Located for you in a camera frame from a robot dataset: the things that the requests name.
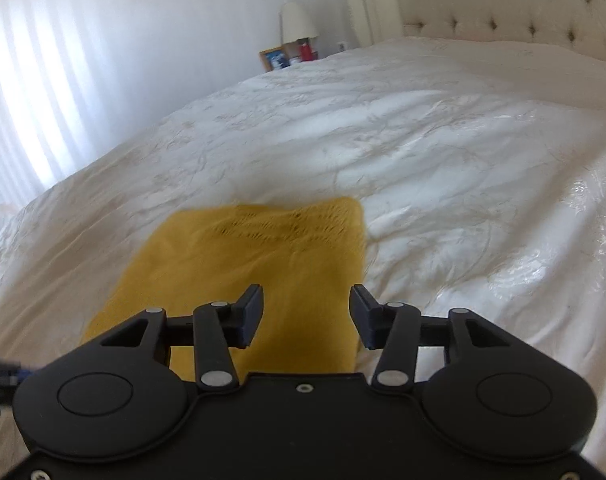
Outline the yellow knitted sweater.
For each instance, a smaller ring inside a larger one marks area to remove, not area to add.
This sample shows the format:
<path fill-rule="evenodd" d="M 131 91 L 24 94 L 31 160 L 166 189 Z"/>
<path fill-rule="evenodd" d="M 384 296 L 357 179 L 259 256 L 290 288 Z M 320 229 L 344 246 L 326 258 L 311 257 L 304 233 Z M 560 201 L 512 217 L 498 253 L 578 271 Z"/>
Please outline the yellow knitted sweater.
<path fill-rule="evenodd" d="M 189 315 L 233 302 L 259 284 L 264 313 L 251 345 L 231 355 L 248 373 L 351 373 L 359 348 L 348 313 L 364 275 L 366 227 L 358 200 L 295 209 L 237 205 L 168 217 L 126 266 L 82 339 L 101 335 L 147 307 Z"/>

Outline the white embroidered bedspread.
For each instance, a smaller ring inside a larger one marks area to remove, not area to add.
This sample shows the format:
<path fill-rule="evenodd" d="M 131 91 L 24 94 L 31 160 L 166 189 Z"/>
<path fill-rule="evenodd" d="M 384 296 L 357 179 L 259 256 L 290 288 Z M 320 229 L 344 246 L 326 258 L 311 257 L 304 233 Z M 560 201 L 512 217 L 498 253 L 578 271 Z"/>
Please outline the white embroidered bedspread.
<path fill-rule="evenodd" d="M 606 62 L 544 44 L 404 38 L 177 110 L 0 231 L 0 359 L 76 347 L 175 212 L 339 196 L 376 296 L 478 310 L 590 382 L 606 472 Z"/>

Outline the red candle jar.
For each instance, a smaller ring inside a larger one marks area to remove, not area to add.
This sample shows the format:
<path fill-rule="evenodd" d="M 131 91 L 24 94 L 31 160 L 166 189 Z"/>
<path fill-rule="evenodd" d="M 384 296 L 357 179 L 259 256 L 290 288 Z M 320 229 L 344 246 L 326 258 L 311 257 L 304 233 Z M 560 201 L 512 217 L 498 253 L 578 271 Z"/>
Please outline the red candle jar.
<path fill-rule="evenodd" d="M 315 61 L 315 51 L 312 50 L 312 45 L 308 41 L 300 41 L 298 43 L 302 62 Z"/>

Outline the white table lamp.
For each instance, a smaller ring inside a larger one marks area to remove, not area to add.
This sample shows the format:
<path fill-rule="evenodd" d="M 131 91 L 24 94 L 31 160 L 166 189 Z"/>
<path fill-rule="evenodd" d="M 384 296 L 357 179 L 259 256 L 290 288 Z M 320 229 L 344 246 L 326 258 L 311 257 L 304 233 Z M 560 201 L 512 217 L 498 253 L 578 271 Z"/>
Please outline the white table lamp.
<path fill-rule="evenodd" d="M 281 41 L 284 44 L 317 38 L 319 32 L 312 18 L 296 2 L 285 3 L 280 11 Z"/>

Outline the wooden picture frame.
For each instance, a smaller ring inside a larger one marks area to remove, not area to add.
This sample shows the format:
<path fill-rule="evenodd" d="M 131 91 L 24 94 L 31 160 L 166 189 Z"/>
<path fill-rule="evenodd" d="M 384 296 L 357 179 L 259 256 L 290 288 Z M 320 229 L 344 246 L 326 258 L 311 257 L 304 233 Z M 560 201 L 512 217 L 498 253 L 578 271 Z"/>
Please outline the wooden picture frame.
<path fill-rule="evenodd" d="M 291 65 L 289 55 L 282 46 L 260 51 L 260 60 L 262 61 L 266 72 L 283 70 Z"/>

